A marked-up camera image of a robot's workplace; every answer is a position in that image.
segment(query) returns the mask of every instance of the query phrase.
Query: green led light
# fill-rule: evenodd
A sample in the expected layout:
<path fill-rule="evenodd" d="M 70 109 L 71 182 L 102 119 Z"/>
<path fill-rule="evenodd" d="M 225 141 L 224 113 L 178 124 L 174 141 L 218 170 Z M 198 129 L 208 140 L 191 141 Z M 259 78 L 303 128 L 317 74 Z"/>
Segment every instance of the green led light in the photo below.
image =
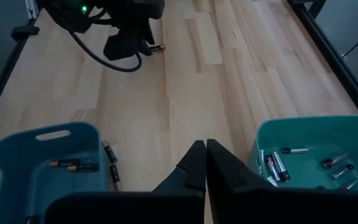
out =
<path fill-rule="evenodd" d="M 83 12 L 83 13 L 86 13 L 86 12 L 87 12 L 87 10 L 88 10 L 88 7 L 83 6 L 83 7 L 81 8 L 81 10 L 82 10 L 82 12 Z"/>

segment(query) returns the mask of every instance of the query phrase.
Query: battery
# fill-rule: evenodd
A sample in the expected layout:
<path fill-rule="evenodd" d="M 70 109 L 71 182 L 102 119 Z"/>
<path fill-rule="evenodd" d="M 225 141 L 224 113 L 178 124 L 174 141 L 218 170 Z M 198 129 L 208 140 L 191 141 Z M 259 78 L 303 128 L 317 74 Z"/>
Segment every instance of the battery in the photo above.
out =
<path fill-rule="evenodd" d="M 117 166 L 115 164 L 112 164 L 109 166 L 109 168 L 110 168 L 110 174 L 111 174 L 112 182 L 114 184 L 114 188 L 118 192 L 122 191 L 121 180 L 118 175 Z"/>
<path fill-rule="evenodd" d="M 351 171 L 354 169 L 354 166 L 352 164 L 348 164 L 346 165 L 345 167 L 343 167 L 341 170 L 333 173 L 330 175 L 330 177 L 333 179 L 333 180 L 336 180 L 338 179 L 340 176 L 342 176 L 343 174 Z"/>
<path fill-rule="evenodd" d="M 159 50 L 165 50 L 167 46 L 165 44 L 149 47 L 150 51 L 155 52 Z"/>
<path fill-rule="evenodd" d="M 273 174 L 274 180 L 275 181 L 280 181 L 280 177 L 278 176 L 277 169 L 274 166 L 273 157 L 272 156 L 266 156 L 265 157 L 265 162 L 267 163 L 268 168 L 270 169 L 270 172 Z"/>
<path fill-rule="evenodd" d="M 265 157 L 265 151 L 263 149 L 260 150 L 260 157 L 259 158 L 264 158 Z M 259 175 L 261 177 L 264 177 L 264 170 L 262 168 L 262 165 L 260 163 L 260 159 L 257 159 L 257 165 L 258 165 L 258 170 L 259 170 Z"/>
<path fill-rule="evenodd" d="M 324 169 L 329 169 L 329 168 L 335 166 L 336 164 L 338 164 L 338 162 L 342 161 L 346 157 L 347 157 L 347 153 L 337 156 L 334 159 L 325 159 L 323 162 L 321 162 L 321 166 Z"/>
<path fill-rule="evenodd" d="M 115 164 L 117 162 L 117 157 L 116 155 L 114 154 L 114 151 L 111 149 L 110 147 L 110 144 L 108 141 L 103 141 L 102 142 L 102 145 L 104 147 L 104 151 L 106 152 L 107 154 L 107 157 L 109 158 L 110 160 L 110 163 L 111 164 Z"/>
<path fill-rule="evenodd" d="M 77 165 L 80 163 L 79 159 L 60 159 L 57 161 L 51 161 L 49 162 L 50 167 L 68 167 L 71 165 Z"/>
<path fill-rule="evenodd" d="M 285 169 L 285 166 L 283 164 L 283 161 L 281 160 L 280 155 L 278 152 L 273 152 L 273 160 L 276 165 L 278 176 L 280 177 L 281 181 L 287 182 L 291 179 L 290 175 L 288 174 L 288 171 Z"/>
<path fill-rule="evenodd" d="M 29 215 L 25 218 L 25 224 L 38 224 L 40 223 L 39 215 Z"/>
<path fill-rule="evenodd" d="M 272 176 L 268 177 L 267 180 L 274 186 L 274 187 L 278 187 L 278 184 L 276 183 L 276 181 L 274 181 L 274 178 Z"/>
<path fill-rule="evenodd" d="M 98 164 L 80 164 L 67 167 L 70 172 L 96 172 L 99 169 Z"/>
<path fill-rule="evenodd" d="M 352 182 L 346 184 L 345 186 L 341 187 L 340 190 L 350 190 L 352 187 L 358 184 L 358 179 L 353 180 Z"/>
<path fill-rule="evenodd" d="M 301 154 L 301 153 L 306 153 L 308 152 L 309 149 L 307 147 L 300 147 L 300 148 L 289 148 L 289 147 L 284 147 L 281 149 L 281 152 L 283 154 Z"/>

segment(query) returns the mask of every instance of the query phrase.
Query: wooden table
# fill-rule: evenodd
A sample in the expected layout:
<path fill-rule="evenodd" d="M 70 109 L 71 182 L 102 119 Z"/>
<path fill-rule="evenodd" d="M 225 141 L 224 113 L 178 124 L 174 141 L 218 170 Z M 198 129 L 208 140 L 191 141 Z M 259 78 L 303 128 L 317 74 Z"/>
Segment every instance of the wooden table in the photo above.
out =
<path fill-rule="evenodd" d="M 0 99 L 0 139 L 88 121 L 119 145 L 123 189 L 149 191 L 197 139 L 246 161 L 266 119 L 358 113 L 284 0 L 165 2 L 152 24 L 167 49 L 135 73 L 95 62 L 42 11 Z M 94 25 L 81 38 L 103 55 L 115 32 Z"/>

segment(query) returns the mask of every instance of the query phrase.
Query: teal basket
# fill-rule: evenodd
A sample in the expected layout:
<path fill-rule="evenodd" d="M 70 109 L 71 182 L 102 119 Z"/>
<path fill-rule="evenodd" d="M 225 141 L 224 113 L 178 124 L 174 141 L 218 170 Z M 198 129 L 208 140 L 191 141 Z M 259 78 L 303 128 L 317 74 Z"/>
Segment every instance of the teal basket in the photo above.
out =
<path fill-rule="evenodd" d="M 106 191 L 108 172 L 98 130 L 88 123 L 69 123 L 25 131 L 0 141 L 0 224 L 25 223 L 56 199 L 73 192 Z M 71 173 L 51 168 L 55 159 L 97 163 L 99 170 Z"/>
<path fill-rule="evenodd" d="M 304 154 L 282 154 L 281 148 L 307 147 Z M 339 189 L 358 179 L 358 116 L 321 116 L 270 120 L 262 124 L 257 133 L 249 167 L 267 178 L 272 175 L 264 156 L 277 151 L 291 177 L 278 182 L 280 187 L 314 189 L 323 186 Z M 344 153 L 348 157 L 330 169 L 323 169 L 321 161 Z M 354 170 L 332 180 L 330 174 L 346 164 Z M 351 190 L 358 190 L 356 185 Z"/>

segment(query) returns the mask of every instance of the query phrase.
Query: handle cutout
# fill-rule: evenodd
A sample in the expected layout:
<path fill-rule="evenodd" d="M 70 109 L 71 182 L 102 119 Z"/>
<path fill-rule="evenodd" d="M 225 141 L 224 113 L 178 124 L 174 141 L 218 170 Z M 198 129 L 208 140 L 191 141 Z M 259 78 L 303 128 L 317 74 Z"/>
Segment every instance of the handle cutout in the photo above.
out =
<path fill-rule="evenodd" d="M 70 131 L 63 130 L 63 131 L 55 131 L 55 132 L 47 133 L 47 134 L 40 134 L 40 135 L 36 136 L 35 139 L 38 141 L 48 141 L 48 140 L 52 140 L 52 139 L 66 137 L 69 135 L 71 135 Z"/>

